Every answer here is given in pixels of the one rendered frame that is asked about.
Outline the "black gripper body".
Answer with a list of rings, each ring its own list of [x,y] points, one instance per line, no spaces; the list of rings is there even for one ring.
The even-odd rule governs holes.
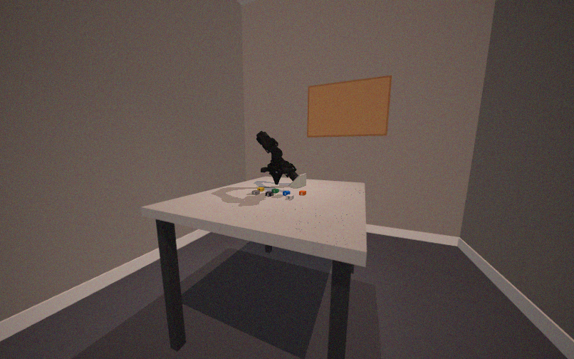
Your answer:
[[[273,158],[271,158],[271,162],[278,162],[278,160],[280,160],[280,163],[282,162],[281,158],[280,158],[280,159],[273,159]],[[293,169],[292,169],[292,168],[284,168],[284,169],[282,169],[282,166],[281,166],[281,168],[280,168],[279,170],[276,170],[276,171],[273,172],[273,171],[268,170],[267,167],[262,167],[262,168],[261,168],[261,172],[269,172],[269,173],[276,173],[276,172],[278,172],[278,174],[282,174],[282,173],[284,173],[284,174],[290,174],[290,173],[293,173]]]

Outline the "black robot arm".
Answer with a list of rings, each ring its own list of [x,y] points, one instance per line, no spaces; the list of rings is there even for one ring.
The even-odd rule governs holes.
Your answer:
[[[290,174],[285,174],[285,176],[290,177],[292,181],[294,181],[295,178],[297,178],[297,174],[296,174],[296,168],[294,167],[293,164],[289,163],[288,161],[285,161],[282,158],[282,151],[277,147],[278,143],[275,139],[270,138],[268,136],[268,134],[266,132],[259,132],[257,135],[256,140],[259,142],[260,145],[262,145],[262,147],[265,149],[265,151],[268,151],[267,153],[271,152],[271,158],[273,159],[280,159],[282,160],[282,162],[280,163],[280,160],[278,160],[278,162],[271,162],[269,163],[268,166],[268,170],[270,171],[276,171],[279,170],[282,166],[282,169],[284,168],[292,168],[293,167],[293,173]]]

